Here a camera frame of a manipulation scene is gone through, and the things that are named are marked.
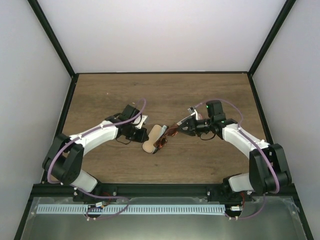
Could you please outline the brown sunglasses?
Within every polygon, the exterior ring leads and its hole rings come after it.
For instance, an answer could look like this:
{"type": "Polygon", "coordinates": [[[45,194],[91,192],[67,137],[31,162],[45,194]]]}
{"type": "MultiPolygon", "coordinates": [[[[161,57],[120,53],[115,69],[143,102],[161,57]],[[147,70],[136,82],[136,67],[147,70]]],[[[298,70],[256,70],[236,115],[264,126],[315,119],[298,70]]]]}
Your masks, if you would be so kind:
{"type": "Polygon", "coordinates": [[[153,144],[155,151],[162,149],[168,142],[168,137],[174,137],[178,133],[178,124],[173,124],[166,128],[166,130],[160,135],[158,140],[153,144]]]}

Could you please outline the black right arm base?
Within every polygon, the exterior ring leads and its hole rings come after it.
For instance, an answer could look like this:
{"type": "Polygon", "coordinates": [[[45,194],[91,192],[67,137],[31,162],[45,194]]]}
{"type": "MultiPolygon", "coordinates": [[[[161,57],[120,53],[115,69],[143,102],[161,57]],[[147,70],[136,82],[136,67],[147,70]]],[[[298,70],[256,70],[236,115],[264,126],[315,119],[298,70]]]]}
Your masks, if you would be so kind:
{"type": "Polygon", "coordinates": [[[221,183],[209,184],[206,186],[206,196],[209,202],[239,203],[242,201],[241,192],[236,193],[231,189],[229,179],[236,177],[238,174],[225,177],[221,183]]]}

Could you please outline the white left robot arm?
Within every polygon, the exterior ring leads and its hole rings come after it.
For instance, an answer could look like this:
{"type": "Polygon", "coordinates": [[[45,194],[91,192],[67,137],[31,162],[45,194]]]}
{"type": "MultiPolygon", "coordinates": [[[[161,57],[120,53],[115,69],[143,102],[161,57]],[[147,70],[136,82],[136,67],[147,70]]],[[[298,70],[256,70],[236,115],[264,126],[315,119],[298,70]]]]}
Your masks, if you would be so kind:
{"type": "Polygon", "coordinates": [[[138,114],[125,120],[123,115],[110,116],[95,127],[67,136],[57,135],[42,163],[50,184],[72,186],[84,191],[89,201],[97,202],[102,196],[98,180],[82,170],[84,156],[107,141],[124,136],[130,142],[143,143],[149,139],[143,127],[148,116],[138,114]]]}

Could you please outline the tan glasses case striped trim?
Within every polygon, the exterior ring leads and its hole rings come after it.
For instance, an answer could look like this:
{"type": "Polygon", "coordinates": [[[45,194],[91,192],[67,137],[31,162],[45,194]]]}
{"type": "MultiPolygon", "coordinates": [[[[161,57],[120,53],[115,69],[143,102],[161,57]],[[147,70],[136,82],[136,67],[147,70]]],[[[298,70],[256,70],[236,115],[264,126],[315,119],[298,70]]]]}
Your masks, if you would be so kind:
{"type": "Polygon", "coordinates": [[[199,113],[199,112],[195,112],[195,119],[196,120],[202,120],[203,119],[203,116],[199,113]]]}

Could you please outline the tan glasses case black trim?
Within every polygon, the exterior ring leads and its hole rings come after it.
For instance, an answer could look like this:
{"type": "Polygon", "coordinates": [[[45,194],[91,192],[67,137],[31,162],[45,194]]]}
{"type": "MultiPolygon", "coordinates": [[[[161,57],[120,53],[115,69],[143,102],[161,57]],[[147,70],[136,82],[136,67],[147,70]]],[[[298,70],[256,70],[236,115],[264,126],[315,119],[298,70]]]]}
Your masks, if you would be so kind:
{"type": "Polygon", "coordinates": [[[154,143],[158,140],[158,138],[161,135],[161,129],[162,126],[161,125],[154,125],[153,128],[150,130],[149,134],[148,134],[148,140],[145,141],[142,144],[142,149],[148,153],[148,154],[153,154],[156,150],[156,148],[154,147],[154,143]]]}

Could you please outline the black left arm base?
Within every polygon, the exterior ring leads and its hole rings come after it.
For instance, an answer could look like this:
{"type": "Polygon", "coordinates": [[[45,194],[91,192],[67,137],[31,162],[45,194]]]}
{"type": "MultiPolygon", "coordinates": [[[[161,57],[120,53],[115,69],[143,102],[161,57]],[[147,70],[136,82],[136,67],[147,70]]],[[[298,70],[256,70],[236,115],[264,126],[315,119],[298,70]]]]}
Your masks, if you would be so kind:
{"type": "Polygon", "coordinates": [[[93,203],[100,201],[114,202],[116,201],[115,195],[113,195],[113,188],[109,188],[108,184],[98,182],[96,187],[89,192],[91,195],[100,196],[103,198],[97,198],[82,192],[81,190],[75,190],[76,195],[73,196],[75,202],[93,203]]]}

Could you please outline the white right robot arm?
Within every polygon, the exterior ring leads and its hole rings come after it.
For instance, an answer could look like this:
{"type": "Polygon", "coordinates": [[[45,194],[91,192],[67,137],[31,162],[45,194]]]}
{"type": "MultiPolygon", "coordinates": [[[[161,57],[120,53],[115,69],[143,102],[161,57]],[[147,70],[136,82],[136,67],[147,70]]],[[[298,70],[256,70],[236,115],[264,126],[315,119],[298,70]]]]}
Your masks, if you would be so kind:
{"type": "Polygon", "coordinates": [[[229,202],[236,200],[240,192],[257,194],[278,193],[281,188],[292,183],[292,176],[283,147],[270,144],[251,135],[233,119],[212,121],[197,120],[189,116],[178,124],[178,132],[198,136],[212,132],[215,136],[236,147],[249,160],[248,173],[227,178],[228,185],[222,188],[223,198],[229,202]]]}

